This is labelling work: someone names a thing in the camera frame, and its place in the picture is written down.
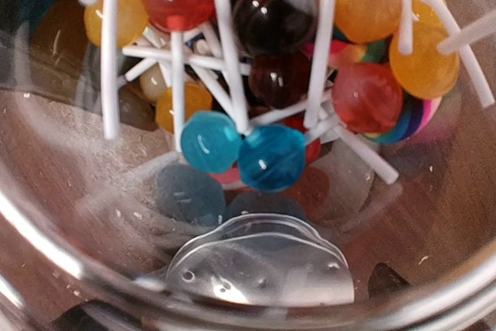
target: clear container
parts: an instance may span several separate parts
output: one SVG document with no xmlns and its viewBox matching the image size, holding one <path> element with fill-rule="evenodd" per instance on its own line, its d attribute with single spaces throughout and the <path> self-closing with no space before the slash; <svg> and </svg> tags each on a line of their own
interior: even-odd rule
<svg viewBox="0 0 496 331">
<path fill-rule="evenodd" d="M 496 8 L 446 1 L 461 26 Z M 126 330 L 454 331 L 496 308 L 495 108 L 481 109 L 464 69 L 422 133 L 383 147 L 398 183 L 385 185 L 337 141 L 285 193 L 343 252 L 356 302 L 233 305 L 163 287 L 173 255 L 208 229 L 157 207 L 159 169 L 146 162 L 172 142 L 133 84 L 121 90 L 120 139 L 102 139 L 83 9 L 49 4 L 0 0 L 0 292 L 14 326 L 39 329 L 97 299 L 112 308 L 81 309 Z M 474 45 L 494 91 L 495 40 Z"/>
</svg>

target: brown surface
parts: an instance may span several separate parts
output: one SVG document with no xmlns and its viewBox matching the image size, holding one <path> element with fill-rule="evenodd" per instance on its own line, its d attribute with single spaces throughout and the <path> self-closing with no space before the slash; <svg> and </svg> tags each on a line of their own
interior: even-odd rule
<svg viewBox="0 0 496 331">
<path fill-rule="evenodd" d="M 495 0 L 447 1 L 461 25 L 495 6 Z M 491 82 L 496 78 L 494 45 L 474 46 Z M 325 158 L 315 169 L 325 170 L 329 191 L 328 185 L 316 188 L 322 173 L 312 171 L 289 192 L 320 232 L 343 249 L 358 299 L 367 298 L 367 280 L 379 262 L 416 285 L 440 276 L 494 238 L 494 110 L 481 111 L 462 71 L 458 91 L 437 115 L 437 125 L 384 150 L 402 174 L 396 187 L 377 179 L 372 184 L 362 164 L 348 169 Z M 162 132 L 123 126 L 122 141 L 105 143 L 99 116 L 7 91 L 0 92 L 0 117 L 6 169 L 85 253 L 116 268 L 147 272 L 160 268 L 187 239 L 177 233 L 177 225 L 152 212 L 153 182 L 122 178 L 122 172 L 169 148 Z M 353 176 L 346 179 L 348 171 Z M 85 204 L 101 191 L 107 198 Z M 95 297 L 60 275 L 3 219 L 0 237 L 0 272 L 43 320 Z"/>
</svg>

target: wooden surface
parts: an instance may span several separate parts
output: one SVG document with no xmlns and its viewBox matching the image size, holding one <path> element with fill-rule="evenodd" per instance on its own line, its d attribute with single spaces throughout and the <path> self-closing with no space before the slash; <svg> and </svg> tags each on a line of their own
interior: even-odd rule
<svg viewBox="0 0 496 331">
<path fill-rule="evenodd" d="M 496 0 L 447 1 L 462 26 L 496 7 Z M 495 45 L 489 38 L 474 46 L 494 91 Z M 82 58 L 78 48 L 67 48 Z M 394 187 L 337 143 L 287 192 L 343 250 L 359 300 L 368 297 L 380 262 L 415 286 L 494 239 L 495 110 L 481 110 L 463 70 L 434 123 L 383 150 L 401 172 Z M 106 143 L 100 116 L 12 91 L 0 91 L 0 118 L 4 169 L 81 251 L 115 269 L 145 273 L 161 269 L 191 236 L 155 212 L 153 178 L 123 177 L 170 149 L 161 131 L 124 125 L 121 139 Z M 63 276 L 3 219 L 0 252 L 0 273 L 46 322 L 98 297 Z"/>
</svg>

